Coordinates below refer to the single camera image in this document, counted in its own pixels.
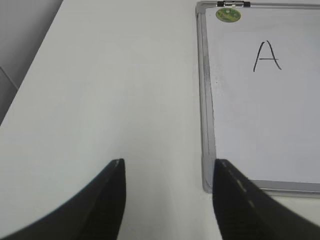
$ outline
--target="whiteboard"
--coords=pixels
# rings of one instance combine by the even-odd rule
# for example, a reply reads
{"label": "whiteboard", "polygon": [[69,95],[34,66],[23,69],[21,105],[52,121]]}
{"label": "whiteboard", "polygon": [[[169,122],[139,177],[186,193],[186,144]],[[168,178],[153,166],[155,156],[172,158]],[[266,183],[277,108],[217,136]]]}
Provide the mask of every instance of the whiteboard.
{"label": "whiteboard", "polygon": [[218,9],[198,25],[214,138],[202,161],[228,159],[265,189],[320,191],[320,10],[237,8],[229,23]]}

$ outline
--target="white surface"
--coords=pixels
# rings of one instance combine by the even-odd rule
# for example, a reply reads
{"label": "white surface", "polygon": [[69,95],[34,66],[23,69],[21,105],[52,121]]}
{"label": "white surface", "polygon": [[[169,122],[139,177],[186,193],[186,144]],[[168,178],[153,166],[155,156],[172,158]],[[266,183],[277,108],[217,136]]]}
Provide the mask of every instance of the white surface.
{"label": "white surface", "polygon": [[[122,157],[119,240],[221,239],[201,182],[195,5],[62,4],[0,127],[1,236]],[[281,201],[320,223],[318,199]]]}
{"label": "white surface", "polygon": [[[250,179],[320,183],[320,10],[206,13],[218,158]],[[270,41],[280,69],[272,58]]]}

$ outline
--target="white table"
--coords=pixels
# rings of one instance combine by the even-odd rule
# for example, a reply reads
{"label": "white table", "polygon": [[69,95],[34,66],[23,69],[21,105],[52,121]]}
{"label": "white table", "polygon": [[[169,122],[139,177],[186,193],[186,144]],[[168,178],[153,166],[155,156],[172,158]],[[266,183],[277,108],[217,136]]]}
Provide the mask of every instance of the white table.
{"label": "white table", "polygon": [[[65,0],[0,127],[0,236],[125,158],[119,240],[218,240],[202,189],[196,0]],[[320,200],[280,198],[320,223]]]}

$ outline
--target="black marker writing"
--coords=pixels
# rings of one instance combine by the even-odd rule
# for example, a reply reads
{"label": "black marker writing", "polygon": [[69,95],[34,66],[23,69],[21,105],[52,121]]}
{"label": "black marker writing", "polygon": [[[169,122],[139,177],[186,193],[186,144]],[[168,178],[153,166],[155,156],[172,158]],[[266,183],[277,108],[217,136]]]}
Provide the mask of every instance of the black marker writing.
{"label": "black marker writing", "polygon": [[261,43],[260,47],[259,47],[258,55],[256,56],[256,59],[255,59],[255,63],[254,63],[254,67],[253,67],[253,72],[256,71],[256,66],[257,66],[258,60],[273,60],[273,61],[275,62],[275,64],[276,64],[276,66],[278,67],[278,69],[282,70],[281,67],[279,66],[278,62],[277,62],[277,60],[279,60],[279,59],[277,59],[277,58],[275,57],[275,53],[274,53],[274,50],[272,49],[271,43],[270,43],[268,40],[267,40],[266,42],[267,42],[268,45],[269,45],[269,48],[270,48],[270,51],[271,51],[271,54],[272,54],[272,58],[259,58],[261,49],[262,49],[263,45],[265,44],[265,42],[263,41],[263,42]]}

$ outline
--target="metal clip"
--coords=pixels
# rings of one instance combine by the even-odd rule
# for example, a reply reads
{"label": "metal clip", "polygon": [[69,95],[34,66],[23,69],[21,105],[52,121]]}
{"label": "metal clip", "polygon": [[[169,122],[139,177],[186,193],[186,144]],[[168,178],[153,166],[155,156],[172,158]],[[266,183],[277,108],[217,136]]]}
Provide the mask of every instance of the metal clip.
{"label": "metal clip", "polygon": [[243,1],[223,1],[223,5],[226,8],[235,8],[235,7],[240,7],[242,8],[244,6]]}

